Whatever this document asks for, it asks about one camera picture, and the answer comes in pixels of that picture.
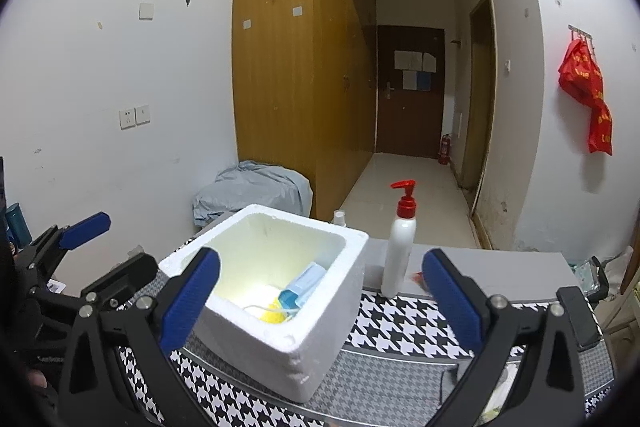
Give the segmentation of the yellow soft item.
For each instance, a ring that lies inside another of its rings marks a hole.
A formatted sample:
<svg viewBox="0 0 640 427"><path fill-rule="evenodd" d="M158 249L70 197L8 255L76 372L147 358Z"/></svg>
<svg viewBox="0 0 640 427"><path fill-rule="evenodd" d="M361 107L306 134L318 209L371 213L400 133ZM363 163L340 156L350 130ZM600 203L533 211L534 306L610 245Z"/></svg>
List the yellow soft item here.
<svg viewBox="0 0 640 427"><path fill-rule="evenodd" d="M282 303L276 299L264 310L260 319L268 324L282 324L288 321L291 314L295 313L295 309L286 309L282 306Z"/></svg>

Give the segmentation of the red snack packet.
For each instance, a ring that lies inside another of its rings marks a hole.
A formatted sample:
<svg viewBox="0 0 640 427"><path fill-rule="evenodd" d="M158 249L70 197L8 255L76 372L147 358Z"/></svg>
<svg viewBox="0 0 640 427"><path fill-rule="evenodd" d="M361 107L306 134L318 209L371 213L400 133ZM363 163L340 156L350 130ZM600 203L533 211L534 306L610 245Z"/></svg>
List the red snack packet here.
<svg viewBox="0 0 640 427"><path fill-rule="evenodd" d="M425 283L424 276L422 272L413 273L410 279L418 284L424 291L428 291L427 283Z"/></svg>

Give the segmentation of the dark brown door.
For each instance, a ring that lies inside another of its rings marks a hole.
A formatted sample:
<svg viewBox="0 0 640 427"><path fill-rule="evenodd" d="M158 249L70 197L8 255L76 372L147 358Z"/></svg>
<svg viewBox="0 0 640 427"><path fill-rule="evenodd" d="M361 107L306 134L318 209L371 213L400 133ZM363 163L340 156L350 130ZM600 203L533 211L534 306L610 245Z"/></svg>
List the dark brown door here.
<svg viewBox="0 0 640 427"><path fill-rule="evenodd" d="M378 26L378 153L438 155L445 80L442 28Z"/></svg>

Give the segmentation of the white foam box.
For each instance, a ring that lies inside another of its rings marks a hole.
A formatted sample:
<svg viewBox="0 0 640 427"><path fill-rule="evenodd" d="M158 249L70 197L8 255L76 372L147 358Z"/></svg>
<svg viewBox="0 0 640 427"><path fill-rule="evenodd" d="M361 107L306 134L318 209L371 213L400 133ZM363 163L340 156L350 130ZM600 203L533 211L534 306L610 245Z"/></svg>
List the white foam box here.
<svg viewBox="0 0 640 427"><path fill-rule="evenodd" d="M293 402L308 401L359 309L367 233L249 205L160 262L176 277L203 247L218 281L193 332L219 358Z"/></svg>

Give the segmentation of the side wooden door frame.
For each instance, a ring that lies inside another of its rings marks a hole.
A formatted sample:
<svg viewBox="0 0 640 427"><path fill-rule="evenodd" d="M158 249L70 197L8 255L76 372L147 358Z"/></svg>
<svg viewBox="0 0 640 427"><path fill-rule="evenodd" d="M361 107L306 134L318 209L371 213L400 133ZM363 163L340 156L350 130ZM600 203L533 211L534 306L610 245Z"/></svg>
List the side wooden door frame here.
<svg viewBox="0 0 640 427"><path fill-rule="evenodd" d="M471 79L461 187L475 212L484 181L496 106L494 0L480 0L470 14Z"/></svg>

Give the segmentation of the white wall switch plate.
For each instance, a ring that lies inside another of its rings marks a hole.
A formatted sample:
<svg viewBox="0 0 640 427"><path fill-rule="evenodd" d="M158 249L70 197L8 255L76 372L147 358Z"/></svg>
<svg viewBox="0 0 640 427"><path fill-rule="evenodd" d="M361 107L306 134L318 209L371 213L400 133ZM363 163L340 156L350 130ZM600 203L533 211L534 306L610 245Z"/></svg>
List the white wall switch plate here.
<svg viewBox="0 0 640 427"><path fill-rule="evenodd" d="M139 4L138 19L152 20L154 18L154 4L150 2L141 2Z"/></svg>

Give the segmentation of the small clear spray bottle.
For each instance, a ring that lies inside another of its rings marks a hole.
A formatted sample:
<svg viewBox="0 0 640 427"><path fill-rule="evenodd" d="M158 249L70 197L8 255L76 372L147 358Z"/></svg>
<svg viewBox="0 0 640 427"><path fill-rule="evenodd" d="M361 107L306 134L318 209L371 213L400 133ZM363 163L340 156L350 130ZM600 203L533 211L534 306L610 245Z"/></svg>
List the small clear spray bottle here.
<svg viewBox="0 0 640 427"><path fill-rule="evenodd" d="M333 221L332 223L334 225L337 225L338 227L346 227L346 213L344 210L335 210L334 211L334 215L333 215Z"/></svg>

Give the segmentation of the red fire extinguisher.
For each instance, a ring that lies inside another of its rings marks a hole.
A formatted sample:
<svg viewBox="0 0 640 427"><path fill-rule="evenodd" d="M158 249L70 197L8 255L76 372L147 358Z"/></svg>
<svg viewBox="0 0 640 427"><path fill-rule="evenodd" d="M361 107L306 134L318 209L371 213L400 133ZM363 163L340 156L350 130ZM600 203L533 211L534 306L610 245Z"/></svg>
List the red fire extinguisher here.
<svg viewBox="0 0 640 427"><path fill-rule="evenodd" d="M438 162L440 165L448 165L450 161L451 136L444 134L438 152Z"/></svg>

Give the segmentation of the grey blue cloth pile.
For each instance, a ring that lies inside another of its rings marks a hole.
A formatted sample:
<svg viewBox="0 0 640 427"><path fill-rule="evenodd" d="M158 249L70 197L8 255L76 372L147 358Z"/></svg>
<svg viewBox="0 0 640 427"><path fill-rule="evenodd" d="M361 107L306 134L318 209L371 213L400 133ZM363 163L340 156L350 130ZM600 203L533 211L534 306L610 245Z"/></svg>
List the grey blue cloth pile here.
<svg viewBox="0 0 640 427"><path fill-rule="evenodd" d="M310 217L311 185L306 176L277 165L242 160L222 170L213 183L192 200L194 225L205 228L225 212L236 213L248 205L262 205Z"/></svg>

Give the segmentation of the white pump lotion bottle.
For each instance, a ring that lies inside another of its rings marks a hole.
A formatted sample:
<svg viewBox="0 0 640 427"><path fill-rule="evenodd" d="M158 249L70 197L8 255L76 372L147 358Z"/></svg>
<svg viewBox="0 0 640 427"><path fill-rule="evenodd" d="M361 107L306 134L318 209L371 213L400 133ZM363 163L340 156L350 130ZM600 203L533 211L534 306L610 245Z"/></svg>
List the white pump lotion bottle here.
<svg viewBox="0 0 640 427"><path fill-rule="evenodd" d="M385 298L395 298L400 291L416 234L416 199L413 196L416 181L398 181L390 184L390 187L402 190L404 194L398 200L386 246L381 284L381 294Z"/></svg>

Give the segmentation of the houndstooth table mat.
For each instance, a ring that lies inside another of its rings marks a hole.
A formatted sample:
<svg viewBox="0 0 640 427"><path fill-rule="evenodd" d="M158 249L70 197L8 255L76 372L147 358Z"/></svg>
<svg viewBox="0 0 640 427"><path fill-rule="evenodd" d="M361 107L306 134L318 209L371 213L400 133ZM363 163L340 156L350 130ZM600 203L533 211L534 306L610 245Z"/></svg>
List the houndstooth table mat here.
<svg viewBox="0 0 640 427"><path fill-rule="evenodd" d="M538 311L560 286L576 284L561 254L442 247L463 273L514 307ZM424 426L473 353L460 348L433 298L415 281L395 299L375 289L382 275L383 239L369 239L358 314L346 343L314 395L284 399L222 361L191 336L170 363L214 426ZM165 424L130 349L120 359L134 395L152 421ZM579 353L585 412L590 415L614 383L603 339Z"/></svg>

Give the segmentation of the red hanging bag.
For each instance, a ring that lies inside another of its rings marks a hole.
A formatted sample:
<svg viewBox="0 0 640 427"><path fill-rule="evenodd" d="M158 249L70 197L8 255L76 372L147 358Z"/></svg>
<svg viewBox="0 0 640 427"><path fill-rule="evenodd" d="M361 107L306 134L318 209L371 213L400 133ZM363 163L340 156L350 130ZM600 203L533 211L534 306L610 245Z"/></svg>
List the red hanging bag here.
<svg viewBox="0 0 640 427"><path fill-rule="evenodd" d="M613 117L604 99L601 69L588 42L575 38L558 69L561 89L590 109L587 146L590 153L613 155Z"/></svg>

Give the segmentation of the wooden wardrobe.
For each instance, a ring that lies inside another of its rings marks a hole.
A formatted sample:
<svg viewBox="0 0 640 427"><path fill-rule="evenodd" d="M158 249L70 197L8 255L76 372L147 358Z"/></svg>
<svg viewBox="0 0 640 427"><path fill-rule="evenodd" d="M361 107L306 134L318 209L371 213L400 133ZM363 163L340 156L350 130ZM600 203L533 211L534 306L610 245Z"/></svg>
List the wooden wardrobe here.
<svg viewBox="0 0 640 427"><path fill-rule="evenodd" d="M306 176L314 219L332 219L374 150L375 31L375 0L233 0L239 156Z"/></svg>

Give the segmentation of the clear packaged item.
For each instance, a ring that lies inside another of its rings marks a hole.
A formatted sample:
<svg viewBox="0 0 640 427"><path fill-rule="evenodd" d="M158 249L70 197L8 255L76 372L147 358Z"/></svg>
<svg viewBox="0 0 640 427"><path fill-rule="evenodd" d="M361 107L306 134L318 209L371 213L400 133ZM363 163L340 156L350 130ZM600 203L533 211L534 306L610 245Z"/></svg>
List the clear packaged item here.
<svg viewBox="0 0 640 427"><path fill-rule="evenodd" d="M586 261L570 267L576 277L578 286L591 303L591 306L597 306L598 303L608 297L610 283L608 283L604 265L597 257L592 256Z"/></svg>

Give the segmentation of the double wall socket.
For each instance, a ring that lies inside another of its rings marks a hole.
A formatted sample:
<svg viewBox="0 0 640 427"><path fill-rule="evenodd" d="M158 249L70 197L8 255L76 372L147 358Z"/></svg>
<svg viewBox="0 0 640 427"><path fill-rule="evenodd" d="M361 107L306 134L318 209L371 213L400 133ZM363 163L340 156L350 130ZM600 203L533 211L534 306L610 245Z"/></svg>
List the double wall socket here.
<svg viewBox="0 0 640 427"><path fill-rule="evenodd" d="M151 122L149 105L142 105L130 109L122 109L118 112L119 128L122 130L142 126Z"/></svg>

